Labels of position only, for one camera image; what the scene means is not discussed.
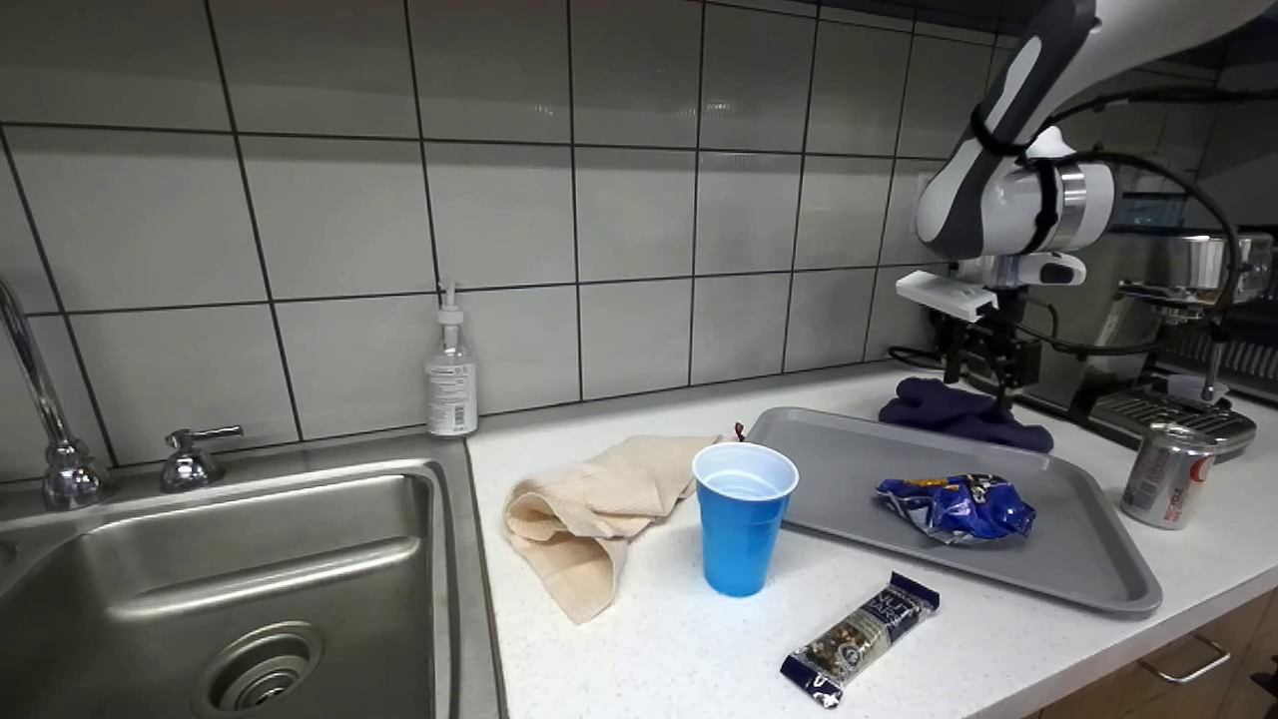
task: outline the towel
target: towel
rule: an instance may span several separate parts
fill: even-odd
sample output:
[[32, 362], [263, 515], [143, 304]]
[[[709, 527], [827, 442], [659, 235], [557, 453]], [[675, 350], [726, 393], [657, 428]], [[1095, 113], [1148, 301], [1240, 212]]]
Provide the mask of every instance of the towel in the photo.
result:
[[634, 436], [513, 493], [509, 541], [566, 621], [588, 623], [612, 606], [626, 547], [685, 505], [693, 456], [709, 442], [709, 436]]
[[1050, 456], [1048, 428], [1018, 422], [992, 394], [955, 393], [938, 380], [903, 380], [894, 401], [879, 412], [884, 422], [928, 428], [943, 436], [967, 436], [982, 442], [1007, 442]]

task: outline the plastic tray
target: plastic tray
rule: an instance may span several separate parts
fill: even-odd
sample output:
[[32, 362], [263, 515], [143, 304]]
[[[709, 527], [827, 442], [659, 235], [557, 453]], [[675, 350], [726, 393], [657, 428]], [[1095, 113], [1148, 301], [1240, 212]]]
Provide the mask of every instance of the plastic tray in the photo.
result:
[[[798, 493], [789, 510], [798, 531], [938, 562], [1103, 614], [1143, 621], [1161, 603], [1161, 589], [1127, 541], [1109, 501], [1067, 461], [798, 409], [763, 412], [753, 441], [798, 464]], [[1040, 510], [1028, 542], [943, 547], [875, 505], [879, 480], [959, 473], [1016, 480]]]

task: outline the kitchen counter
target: kitchen counter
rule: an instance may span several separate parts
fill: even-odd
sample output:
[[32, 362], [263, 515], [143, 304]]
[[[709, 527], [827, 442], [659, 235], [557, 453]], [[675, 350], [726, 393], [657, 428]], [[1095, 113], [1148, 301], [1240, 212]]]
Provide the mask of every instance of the kitchen counter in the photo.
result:
[[[903, 377], [864, 368], [488, 422], [472, 461], [513, 714], [827, 714], [779, 678], [779, 659], [855, 611], [892, 570], [943, 593], [943, 611], [860, 677], [835, 714], [1028, 714], [1278, 589], [1278, 412], [1249, 404], [1243, 412], [1260, 441], [1212, 473], [1187, 531], [1121, 521], [1161, 583], [1161, 606], [1139, 623], [798, 531], [779, 535], [763, 595], [726, 601], [698, 577], [693, 495], [671, 525], [634, 542], [616, 606], [574, 626], [505, 541], [500, 510], [524, 474], [582, 464], [625, 436], [726, 436], [766, 409], [872, 421]], [[1018, 421], [1048, 422], [1056, 456], [1088, 466], [1120, 501], [1135, 453], [1035, 412]]]

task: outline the pump bottle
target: pump bottle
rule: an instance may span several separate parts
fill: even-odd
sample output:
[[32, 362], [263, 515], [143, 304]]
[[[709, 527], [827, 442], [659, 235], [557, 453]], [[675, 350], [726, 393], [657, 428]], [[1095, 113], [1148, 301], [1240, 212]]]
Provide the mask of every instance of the pump bottle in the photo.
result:
[[481, 377], [464, 341], [464, 309], [454, 288], [446, 288], [438, 309], [444, 348], [428, 357], [428, 433], [433, 436], [472, 436], [481, 428]]

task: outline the blue packet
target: blue packet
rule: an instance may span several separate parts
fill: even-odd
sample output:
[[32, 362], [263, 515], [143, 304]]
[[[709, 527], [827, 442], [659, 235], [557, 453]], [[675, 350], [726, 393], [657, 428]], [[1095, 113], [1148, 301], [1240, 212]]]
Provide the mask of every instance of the blue packet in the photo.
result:
[[1002, 474], [884, 480], [875, 505], [936, 542], [1018, 542], [1035, 507]]

